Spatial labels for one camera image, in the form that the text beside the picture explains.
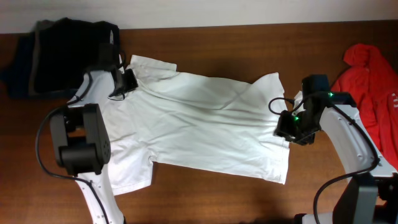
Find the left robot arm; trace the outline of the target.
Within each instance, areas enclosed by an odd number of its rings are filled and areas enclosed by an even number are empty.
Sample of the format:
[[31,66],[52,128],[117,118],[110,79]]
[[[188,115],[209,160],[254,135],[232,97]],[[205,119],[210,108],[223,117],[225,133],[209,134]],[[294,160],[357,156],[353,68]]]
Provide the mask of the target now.
[[67,172],[64,179],[78,184],[93,223],[125,223],[110,184],[111,143],[101,112],[107,100],[121,101],[137,88],[137,80],[132,71],[123,71],[117,45],[100,44],[97,56],[84,69],[75,96],[47,120],[55,160]]

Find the white t-shirt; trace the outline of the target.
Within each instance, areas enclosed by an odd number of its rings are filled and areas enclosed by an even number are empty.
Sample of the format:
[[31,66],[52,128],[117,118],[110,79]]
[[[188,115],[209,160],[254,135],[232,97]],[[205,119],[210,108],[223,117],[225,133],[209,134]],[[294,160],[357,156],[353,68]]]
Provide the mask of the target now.
[[108,72],[92,71],[82,84],[104,119],[115,195],[148,187],[156,162],[285,183],[289,144],[274,134],[286,108],[278,73],[246,83],[137,55],[129,69],[138,86],[115,100]]

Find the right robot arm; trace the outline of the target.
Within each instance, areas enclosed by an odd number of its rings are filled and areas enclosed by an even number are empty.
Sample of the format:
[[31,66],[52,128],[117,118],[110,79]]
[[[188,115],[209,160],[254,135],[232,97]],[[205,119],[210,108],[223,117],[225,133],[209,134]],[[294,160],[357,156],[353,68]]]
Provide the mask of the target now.
[[[333,92],[326,75],[302,80],[298,99],[290,111],[278,113],[274,134],[305,146],[324,131],[330,138],[345,174],[324,183],[313,199],[311,214],[297,214],[294,223],[397,223],[397,170],[388,163],[362,124],[348,92]],[[318,212],[320,194],[331,184],[348,185],[330,213]]]

